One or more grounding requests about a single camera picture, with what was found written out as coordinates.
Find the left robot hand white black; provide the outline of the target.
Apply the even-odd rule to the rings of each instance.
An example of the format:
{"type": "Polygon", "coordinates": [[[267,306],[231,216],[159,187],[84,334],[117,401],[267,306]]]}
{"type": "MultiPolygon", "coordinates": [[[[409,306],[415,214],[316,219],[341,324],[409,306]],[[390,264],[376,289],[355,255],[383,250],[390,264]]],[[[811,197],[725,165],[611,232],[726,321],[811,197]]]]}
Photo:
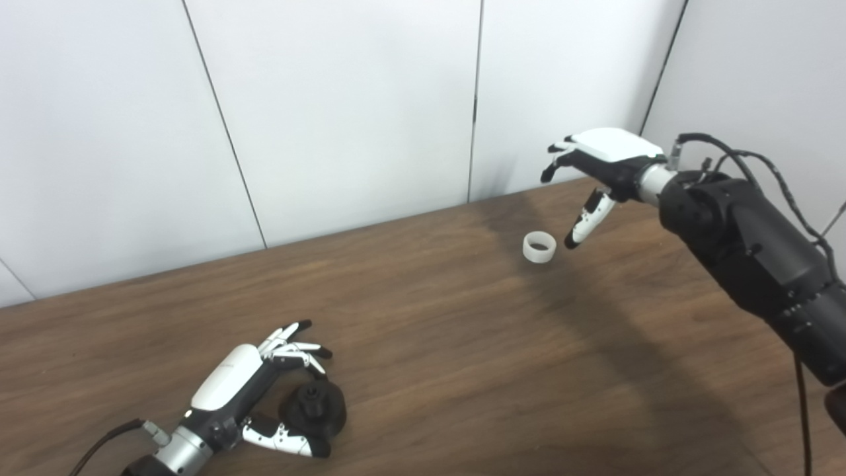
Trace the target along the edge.
{"type": "Polygon", "coordinates": [[[211,455],[245,441],[303,457],[329,457],[326,440],[253,411],[284,374],[306,370],[316,380],[327,379],[320,359],[332,358],[330,350],[294,340],[309,327],[309,320],[290,323],[275,329],[262,344],[236,346],[194,393],[179,430],[190,432],[200,449],[211,455]]]}

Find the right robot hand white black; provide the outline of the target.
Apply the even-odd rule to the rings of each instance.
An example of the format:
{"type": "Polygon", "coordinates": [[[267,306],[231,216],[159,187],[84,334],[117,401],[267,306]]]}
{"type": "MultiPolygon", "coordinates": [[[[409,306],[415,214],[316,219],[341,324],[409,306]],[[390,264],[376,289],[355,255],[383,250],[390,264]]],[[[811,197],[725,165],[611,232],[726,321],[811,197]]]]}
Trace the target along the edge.
{"type": "Polygon", "coordinates": [[[660,195],[674,176],[661,147],[620,128],[595,128],[570,135],[547,151],[554,157],[541,173],[542,183],[551,182],[564,167],[600,182],[563,240],[568,249],[579,247],[616,203],[637,201],[658,208],[660,195]]]}

